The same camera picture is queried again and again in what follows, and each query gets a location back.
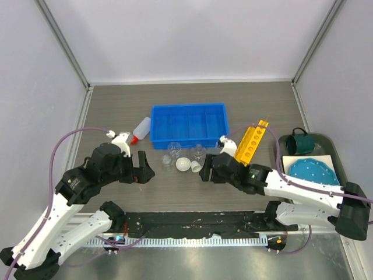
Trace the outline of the round glass flask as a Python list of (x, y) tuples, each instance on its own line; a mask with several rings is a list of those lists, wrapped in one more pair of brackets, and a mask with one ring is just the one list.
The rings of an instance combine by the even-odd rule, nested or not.
[(195, 161), (204, 161), (207, 150), (202, 144), (197, 144), (194, 148), (191, 149), (191, 158)]

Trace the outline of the clear plastic funnel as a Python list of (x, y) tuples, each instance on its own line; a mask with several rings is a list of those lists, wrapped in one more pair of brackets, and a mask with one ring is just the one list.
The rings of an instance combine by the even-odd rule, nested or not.
[(217, 142), (217, 143), (215, 144), (215, 147), (212, 149), (212, 154), (214, 154), (214, 155), (218, 155), (218, 154), (220, 153), (220, 151), (221, 151), (221, 146), (220, 146), (220, 144)]

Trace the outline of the small glass bottle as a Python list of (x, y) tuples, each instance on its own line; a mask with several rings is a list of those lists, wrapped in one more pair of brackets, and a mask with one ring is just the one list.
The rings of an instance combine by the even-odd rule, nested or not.
[(165, 172), (170, 172), (173, 169), (173, 161), (169, 155), (163, 155), (161, 158), (162, 169)]

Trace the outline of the white evaporating dish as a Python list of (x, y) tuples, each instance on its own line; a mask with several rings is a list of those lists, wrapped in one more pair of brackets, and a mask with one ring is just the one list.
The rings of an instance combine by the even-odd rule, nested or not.
[(187, 157), (177, 159), (175, 166), (178, 171), (185, 172), (191, 168), (191, 161)]

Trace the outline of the blue plastic divided bin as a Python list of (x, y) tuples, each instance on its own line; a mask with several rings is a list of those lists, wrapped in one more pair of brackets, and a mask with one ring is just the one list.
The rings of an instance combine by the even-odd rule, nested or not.
[(226, 106), (223, 103), (174, 104), (153, 106), (150, 141), (156, 150), (166, 150), (171, 142), (182, 149), (201, 144), (212, 148), (229, 133)]

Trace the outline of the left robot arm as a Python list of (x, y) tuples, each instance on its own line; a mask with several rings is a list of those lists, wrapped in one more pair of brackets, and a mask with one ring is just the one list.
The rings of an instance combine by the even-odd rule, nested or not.
[(31, 231), (18, 245), (3, 248), (1, 261), (8, 266), (5, 278), (51, 279), (62, 263), (90, 238), (102, 232), (119, 232), (125, 212), (107, 201), (87, 221), (62, 233), (68, 222), (104, 186), (116, 181), (146, 184), (155, 176), (146, 153), (138, 152), (139, 166), (133, 165), (130, 151), (113, 143), (95, 148), (82, 165), (64, 173), (50, 202)]

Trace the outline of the yellow test tube rack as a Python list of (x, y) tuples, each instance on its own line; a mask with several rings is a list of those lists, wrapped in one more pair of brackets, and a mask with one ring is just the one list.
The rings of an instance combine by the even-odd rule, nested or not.
[(267, 121), (260, 120), (257, 126), (247, 128), (241, 142), (235, 152), (234, 159), (244, 166), (250, 164), (269, 125)]

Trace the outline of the small white crucible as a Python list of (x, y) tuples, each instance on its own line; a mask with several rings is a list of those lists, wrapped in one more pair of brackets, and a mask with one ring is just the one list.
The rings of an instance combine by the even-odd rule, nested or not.
[(199, 173), (201, 170), (202, 170), (202, 166), (198, 161), (194, 160), (191, 162), (191, 171), (193, 173)]

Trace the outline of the glass beaker with spout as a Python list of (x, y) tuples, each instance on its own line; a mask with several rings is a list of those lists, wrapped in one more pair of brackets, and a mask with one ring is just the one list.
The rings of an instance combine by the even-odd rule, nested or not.
[(181, 153), (181, 144), (179, 142), (170, 142), (168, 144), (168, 152), (172, 159), (178, 159)]

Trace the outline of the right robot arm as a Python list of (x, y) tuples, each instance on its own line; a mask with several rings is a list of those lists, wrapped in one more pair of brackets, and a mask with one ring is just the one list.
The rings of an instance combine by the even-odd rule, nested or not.
[(258, 164), (244, 166), (228, 153), (206, 155), (199, 171), (202, 181), (229, 183), (250, 195), (259, 194), (297, 201), (289, 207), (280, 203), (263, 216), (269, 230), (282, 225), (333, 225), (335, 231), (349, 239), (367, 238), (372, 200), (352, 182), (344, 186), (319, 184), (287, 176)]

